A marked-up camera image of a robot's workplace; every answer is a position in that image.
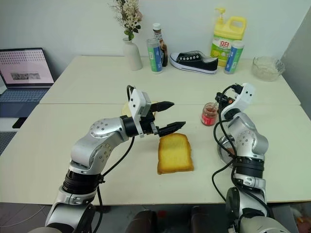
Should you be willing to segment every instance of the black and white sneaker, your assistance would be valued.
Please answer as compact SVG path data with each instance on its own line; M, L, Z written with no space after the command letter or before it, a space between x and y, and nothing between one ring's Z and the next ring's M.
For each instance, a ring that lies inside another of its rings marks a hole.
M218 58L207 57L200 51L173 52L170 55L170 63L182 70L205 74L215 74L217 71Z

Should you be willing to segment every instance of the white vase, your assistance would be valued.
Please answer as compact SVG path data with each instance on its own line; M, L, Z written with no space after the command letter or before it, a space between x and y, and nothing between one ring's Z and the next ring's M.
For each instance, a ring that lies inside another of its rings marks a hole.
M131 70L139 70L142 68L139 50L136 44L134 44L128 38L124 38L123 52L127 58Z

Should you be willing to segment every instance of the floor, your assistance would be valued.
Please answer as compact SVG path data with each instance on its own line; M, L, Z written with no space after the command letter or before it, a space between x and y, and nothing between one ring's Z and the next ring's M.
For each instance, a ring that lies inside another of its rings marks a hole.
M131 205L112 206L109 213L104 214L98 233L124 233L127 225L139 211L150 209L158 213L158 231L161 233L189 233L190 210L194 205ZM226 232L225 205L201 205L210 213L211 225L215 232ZM0 233L26 233L34 228L44 226L51 206L37 204L0 203L0 226L19 223L33 214L33 218L12 227L0 227ZM95 228L99 214L93 219Z

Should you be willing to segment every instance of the slice of bread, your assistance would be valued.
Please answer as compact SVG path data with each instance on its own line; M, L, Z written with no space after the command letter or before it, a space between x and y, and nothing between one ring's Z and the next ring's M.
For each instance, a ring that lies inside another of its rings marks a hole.
M160 138L158 174L193 171L191 148L187 136L172 133Z

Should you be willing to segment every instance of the dish soap bottle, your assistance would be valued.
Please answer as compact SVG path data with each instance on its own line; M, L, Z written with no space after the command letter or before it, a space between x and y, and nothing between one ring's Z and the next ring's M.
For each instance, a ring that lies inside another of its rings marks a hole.
M163 41L162 38L162 33L161 33L161 24L159 23L154 23L153 25L153 30L155 33L155 38L159 40L160 42L160 49L161 49L161 59L162 59L162 66L165 67L167 66L168 62L168 54L167 54L167 46Z
M225 13L225 8L216 8L216 10L219 11L220 16L215 25L210 56L218 57L218 65L224 67L230 53L232 42L243 39L246 18L232 16L224 23L223 13Z

